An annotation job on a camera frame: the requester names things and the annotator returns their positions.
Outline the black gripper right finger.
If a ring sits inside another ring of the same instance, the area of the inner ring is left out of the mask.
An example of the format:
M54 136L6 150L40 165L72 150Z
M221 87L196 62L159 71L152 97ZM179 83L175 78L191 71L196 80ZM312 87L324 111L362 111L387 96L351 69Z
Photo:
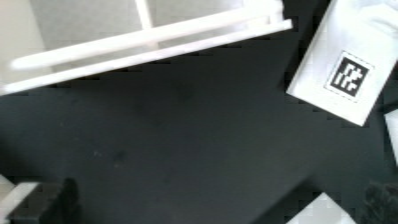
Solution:
M398 183L369 184L358 224L398 224Z

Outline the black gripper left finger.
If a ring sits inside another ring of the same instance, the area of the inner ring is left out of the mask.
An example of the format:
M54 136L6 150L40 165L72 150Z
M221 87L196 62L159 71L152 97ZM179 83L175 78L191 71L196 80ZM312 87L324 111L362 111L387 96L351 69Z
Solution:
M24 182L3 198L3 224L81 224L77 185Z

